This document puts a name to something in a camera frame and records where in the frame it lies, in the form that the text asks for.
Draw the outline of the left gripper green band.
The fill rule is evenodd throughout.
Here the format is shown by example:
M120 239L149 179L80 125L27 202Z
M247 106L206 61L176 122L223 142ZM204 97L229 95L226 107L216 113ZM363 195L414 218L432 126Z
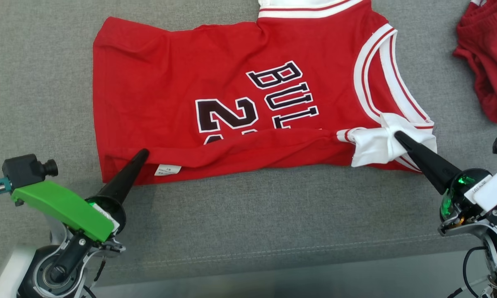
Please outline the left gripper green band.
M95 242L108 241L123 228L109 207L122 206L149 155L148 149L141 149L94 198L84 200L57 183L42 181L15 189L12 201L23 201L74 231L82 230Z

